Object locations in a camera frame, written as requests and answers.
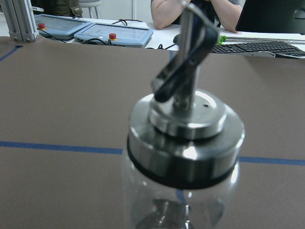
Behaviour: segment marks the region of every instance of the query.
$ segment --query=computer mouse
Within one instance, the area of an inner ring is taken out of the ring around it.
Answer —
[[[295,19],[305,19],[305,9],[297,9],[295,11]]]
[[[179,41],[179,39],[180,39],[180,34],[177,34],[177,35],[173,38],[173,43],[174,43],[174,44],[177,44],[178,41]]]

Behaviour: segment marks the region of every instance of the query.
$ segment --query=person's arm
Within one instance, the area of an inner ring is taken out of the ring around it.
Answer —
[[[235,27],[242,12],[240,5],[234,5],[228,0],[211,0],[220,23],[225,30],[237,32]]]
[[[152,21],[156,29],[163,29],[174,22],[184,10],[181,0],[153,0]]]

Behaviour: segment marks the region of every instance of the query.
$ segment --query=stainless steel cap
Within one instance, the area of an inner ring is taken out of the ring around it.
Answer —
[[[199,107],[202,111],[204,98],[217,106],[204,107],[206,118],[195,115],[196,119],[204,120],[204,125],[196,122],[189,125],[179,120],[174,126],[167,121],[155,126],[152,112],[163,107],[155,104],[153,94],[134,106],[130,115],[128,153],[134,165],[150,179],[174,188],[196,189],[217,184],[232,172],[244,139],[244,125],[238,115],[215,96],[199,91],[195,97],[194,109]],[[161,114],[171,113],[165,109]],[[175,111],[174,117],[187,116],[178,113]]]

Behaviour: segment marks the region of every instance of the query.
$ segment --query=chair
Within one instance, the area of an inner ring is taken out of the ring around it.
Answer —
[[[96,18],[100,19],[100,15],[97,11],[97,7],[101,5],[102,0],[79,0],[80,1],[80,7],[82,8],[89,8],[89,15],[90,18],[93,18],[93,7],[95,8]]]

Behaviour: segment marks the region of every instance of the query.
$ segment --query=computer monitor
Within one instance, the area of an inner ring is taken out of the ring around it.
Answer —
[[[246,0],[236,30],[305,34],[305,0]]]

